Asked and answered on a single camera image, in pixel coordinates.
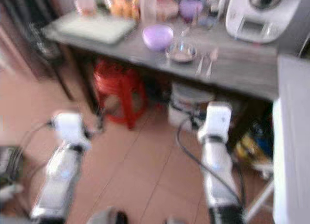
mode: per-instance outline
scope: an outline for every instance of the table top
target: table top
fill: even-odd
[[[132,64],[167,72],[176,76],[214,85],[265,100],[278,97],[277,48],[236,40],[230,37],[223,23],[210,30],[193,28],[185,36],[182,20],[169,25],[174,31],[174,40],[183,40],[196,47],[199,56],[189,64],[179,64],[166,58],[164,52],[150,51],[142,39],[143,26],[138,26],[115,45],[107,45],[76,35],[64,34],[51,23],[45,27],[46,36],[57,42],[72,45],[98,54],[106,55]],[[211,77],[206,76],[210,53],[218,48],[218,59],[213,62]],[[201,55],[205,55],[202,72],[195,76]]]

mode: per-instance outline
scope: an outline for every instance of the kitchen utensil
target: kitchen utensil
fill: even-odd
[[[171,44],[173,30],[167,25],[151,25],[143,30],[142,38],[150,50],[162,51]]]
[[[309,15],[309,10],[300,5],[301,1],[230,0],[226,15],[227,32],[233,37],[246,41],[272,42],[286,32],[294,18],[300,21],[303,13],[306,12],[307,16]]]
[[[60,34],[115,44],[134,29],[136,22],[99,13],[88,17],[71,12],[55,21],[54,26]]]
[[[77,12],[84,16],[93,16],[96,13],[95,0],[75,0]]]
[[[157,18],[163,21],[178,15],[179,5],[173,0],[157,1]]]
[[[211,77],[213,62],[216,61],[217,58],[218,58],[218,48],[214,49],[214,50],[210,53],[210,64],[209,64],[209,67],[208,67],[207,73],[206,73],[206,77],[207,77],[208,79]]]
[[[146,24],[156,23],[157,0],[140,0],[141,21]]]
[[[179,5],[180,14],[186,21],[191,21],[202,11],[202,2],[198,0],[182,0]]]
[[[204,55],[201,56],[201,59],[200,59],[200,62],[199,62],[199,65],[197,67],[197,71],[196,71],[196,74],[195,76],[198,76],[202,73],[202,63],[203,63],[203,59],[204,59]]]
[[[197,56],[197,51],[190,44],[174,42],[166,49],[166,56],[178,63],[188,63],[194,60]]]

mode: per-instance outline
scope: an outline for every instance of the purple cup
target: purple cup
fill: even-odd
[[[143,30],[142,38],[150,50],[163,51],[172,42],[173,30],[167,25],[151,25]]]
[[[192,20],[195,13],[199,15],[202,12],[202,2],[198,0],[183,0],[180,2],[180,14],[185,20]]]

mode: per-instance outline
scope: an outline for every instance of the white kitchen appliance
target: white kitchen appliance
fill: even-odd
[[[302,0],[230,0],[226,29],[235,38],[257,43],[278,39]]]

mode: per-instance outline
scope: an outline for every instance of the black cable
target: black cable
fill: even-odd
[[[24,134],[24,136],[22,137],[22,139],[20,141],[20,149],[13,159],[13,165],[14,166],[13,166],[12,172],[17,171],[17,167],[19,166],[19,161],[22,157],[22,154],[27,149],[29,143],[31,142],[32,138],[34,137],[34,134],[37,131],[39,131],[40,129],[42,129],[43,127],[48,126],[49,124],[50,124],[49,122],[38,124],[38,125],[34,126],[30,131],[27,131]]]
[[[178,146],[193,160],[195,161],[202,169],[206,170],[207,172],[209,172],[214,178],[216,178],[221,184],[223,184],[228,191],[236,198],[237,202],[239,203],[239,205],[242,205],[242,203],[240,202],[240,199],[238,197],[238,195],[233,191],[233,189],[221,178],[219,177],[211,168],[209,168],[207,165],[204,165],[199,159],[197,159],[184,145],[182,145],[181,140],[180,140],[180,133],[181,130],[183,128],[183,125],[189,121],[191,118],[188,117],[185,120],[183,120],[178,128],[178,131],[176,133],[176,143],[178,144]]]

